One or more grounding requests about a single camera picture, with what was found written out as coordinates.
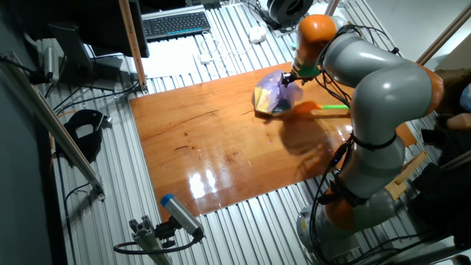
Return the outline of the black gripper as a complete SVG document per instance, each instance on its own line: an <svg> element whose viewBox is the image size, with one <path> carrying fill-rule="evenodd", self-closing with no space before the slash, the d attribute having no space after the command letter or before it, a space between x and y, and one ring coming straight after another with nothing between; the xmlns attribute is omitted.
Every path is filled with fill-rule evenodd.
<svg viewBox="0 0 471 265"><path fill-rule="evenodd" d="M284 84L285 88L290 88L294 81L298 80L299 77L296 73L282 73L280 78L280 84Z"/></svg>

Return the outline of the person hand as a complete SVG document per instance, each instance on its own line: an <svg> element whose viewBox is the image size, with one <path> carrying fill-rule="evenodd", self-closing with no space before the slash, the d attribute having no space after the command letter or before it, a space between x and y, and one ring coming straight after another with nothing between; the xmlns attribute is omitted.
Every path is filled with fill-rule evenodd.
<svg viewBox="0 0 471 265"><path fill-rule="evenodd" d="M460 113L456 116L453 116L446 121L446 125L451 130L470 130L471 114Z"/></svg>

